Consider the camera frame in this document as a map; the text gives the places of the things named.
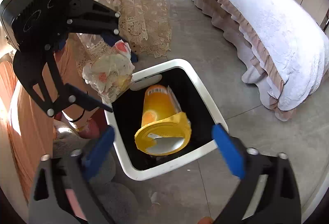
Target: crumpled plastic wrapper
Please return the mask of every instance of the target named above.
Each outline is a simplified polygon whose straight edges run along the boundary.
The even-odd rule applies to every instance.
[[[82,77],[106,103],[114,102],[130,86],[135,68],[130,58],[129,44],[117,41],[100,58],[83,67]]]

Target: bed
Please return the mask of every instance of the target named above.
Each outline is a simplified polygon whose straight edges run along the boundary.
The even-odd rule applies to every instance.
[[[256,84],[262,104],[278,119],[328,77],[329,39],[294,0],[193,0],[224,31],[246,65],[244,83]]]

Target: blue gripper pad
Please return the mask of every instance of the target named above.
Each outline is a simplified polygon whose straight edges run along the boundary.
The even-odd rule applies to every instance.
[[[221,124],[213,126],[212,137],[219,148],[219,152],[222,154],[226,164],[231,170],[231,173],[243,179],[245,175],[244,158]]]
[[[108,126],[106,131],[103,132],[96,145],[88,154],[86,160],[83,162],[85,167],[83,177],[85,180],[88,181],[98,173],[98,170],[101,168],[102,163],[113,145],[114,137],[114,128],[112,126]]]

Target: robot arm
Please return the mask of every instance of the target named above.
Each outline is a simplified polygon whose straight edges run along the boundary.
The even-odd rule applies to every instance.
[[[301,223],[300,198],[290,161],[286,154],[277,157],[261,155],[254,148],[246,148],[230,136],[221,124],[215,125],[213,139],[231,173],[240,183],[214,224],[299,224]],[[70,182],[88,222],[114,224],[93,194],[88,180],[96,175],[114,141],[111,126],[97,142],[89,155],[74,150],[70,156],[41,158],[29,201],[30,223],[86,223],[76,217],[63,187]],[[257,187],[259,176],[268,175],[267,182],[254,215],[243,219]]]
[[[14,72],[37,105],[49,116],[77,104],[87,111],[112,109],[70,84],[63,84],[53,53],[65,45],[70,32],[119,37],[117,13],[94,0],[3,0],[1,23],[8,42],[17,49]],[[58,92],[52,102],[42,77],[45,64]],[[33,89],[39,85],[40,97]]]

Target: person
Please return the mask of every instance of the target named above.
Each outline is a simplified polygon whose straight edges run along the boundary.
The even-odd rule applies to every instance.
[[[70,83],[82,91],[86,84],[79,77],[72,47],[78,43],[76,34],[70,34],[65,47],[55,54],[58,70],[64,83]],[[52,81],[49,68],[45,65],[42,72],[47,90],[54,101],[57,90]],[[12,149],[16,170],[25,199],[28,201],[34,174],[44,154],[53,153],[53,140],[56,139],[54,118],[48,117],[30,97],[14,74],[9,61],[0,63],[0,98],[8,110],[7,132]],[[42,97],[38,85],[34,90]],[[80,137],[85,139],[99,137],[99,128],[91,118],[94,112],[85,111],[75,104],[64,110]]]
[[[213,223],[213,219],[211,217],[204,217],[202,219],[199,220],[198,224],[212,224]]]

